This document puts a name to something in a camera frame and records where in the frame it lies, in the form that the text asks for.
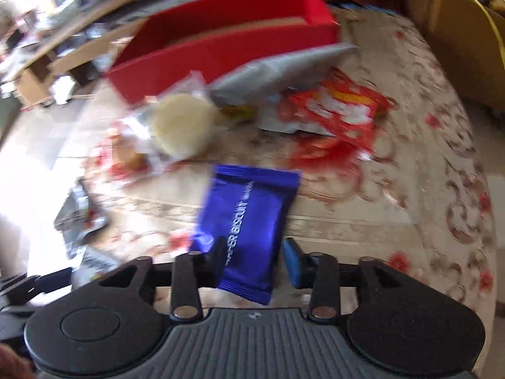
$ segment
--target floor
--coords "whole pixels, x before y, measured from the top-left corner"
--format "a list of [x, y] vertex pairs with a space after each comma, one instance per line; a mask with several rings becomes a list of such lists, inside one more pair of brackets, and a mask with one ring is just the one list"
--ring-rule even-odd
[[[85, 100], [72, 100], [67, 106], [53, 105], [22, 112], [0, 149], [0, 269], [14, 274], [26, 270], [31, 238], [52, 230], [55, 207], [45, 207], [49, 193], [64, 192], [71, 183], [69, 170], [78, 169], [79, 159], [62, 152], [67, 135], [77, 122]], [[465, 102], [474, 129], [475, 147], [487, 174], [496, 221], [498, 280], [505, 280], [505, 129], [479, 104]], [[47, 229], [33, 229], [31, 218], [47, 215]], [[498, 300], [505, 303], [505, 283], [498, 284]], [[483, 379], [505, 378], [504, 318], [496, 318], [493, 345]]]
[[2, 146], [4, 138], [7, 137], [12, 122], [16, 119], [21, 102], [13, 96], [7, 98], [0, 98], [0, 147]]

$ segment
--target red box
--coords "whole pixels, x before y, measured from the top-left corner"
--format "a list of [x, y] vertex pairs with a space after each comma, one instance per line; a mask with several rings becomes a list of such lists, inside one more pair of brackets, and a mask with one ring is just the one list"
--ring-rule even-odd
[[333, 44], [323, 0], [197, 0], [150, 17], [107, 76], [130, 105], [191, 70], [207, 83], [257, 58]]

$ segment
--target blue object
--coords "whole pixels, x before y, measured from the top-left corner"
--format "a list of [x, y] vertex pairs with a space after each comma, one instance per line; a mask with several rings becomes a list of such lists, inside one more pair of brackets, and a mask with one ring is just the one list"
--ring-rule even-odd
[[218, 165], [193, 236], [192, 250], [208, 252], [226, 237], [219, 288], [266, 305], [286, 215], [300, 184], [296, 172]]
[[365, 8], [367, 10], [372, 10], [372, 11], [382, 11], [382, 12], [385, 12], [386, 14], [389, 14], [389, 15], [398, 15], [393, 10], [387, 10], [386, 8], [380, 8], [380, 7], [377, 7], [376, 5], [372, 5], [372, 4], [358, 5], [355, 3], [342, 3], [342, 4], [340, 4], [340, 7], [346, 8], [347, 10], [359, 10], [360, 8]]
[[300, 247], [296, 243], [291, 244], [289, 238], [284, 240], [284, 243], [282, 244], [284, 266], [286, 267], [291, 285], [293, 285], [296, 289], [303, 288], [301, 285], [302, 263], [300, 260], [300, 253], [303, 257], [304, 253], [301, 252]]

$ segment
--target red snack package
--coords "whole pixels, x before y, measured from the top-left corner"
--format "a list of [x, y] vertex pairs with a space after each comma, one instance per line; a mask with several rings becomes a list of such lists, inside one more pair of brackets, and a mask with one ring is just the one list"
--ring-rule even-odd
[[386, 97], [356, 84], [336, 68], [318, 89], [291, 95], [289, 100], [298, 114], [316, 121], [342, 141], [368, 151], [374, 138], [375, 114], [389, 108]]
[[303, 138], [295, 152], [288, 158], [290, 168], [317, 172], [329, 168], [342, 168], [353, 161], [359, 149], [336, 137], [320, 135]]

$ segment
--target metal screw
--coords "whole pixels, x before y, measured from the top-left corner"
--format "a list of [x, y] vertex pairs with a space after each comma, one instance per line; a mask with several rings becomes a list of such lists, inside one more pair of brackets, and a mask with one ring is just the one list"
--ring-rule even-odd
[[312, 310], [312, 315], [318, 319], [331, 319], [337, 314], [332, 306], [318, 306]]
[[174, 316], [179, 319], [189, 319], [196, 316], [198, 310], [194, 306], [184, 305], [175, 308]]

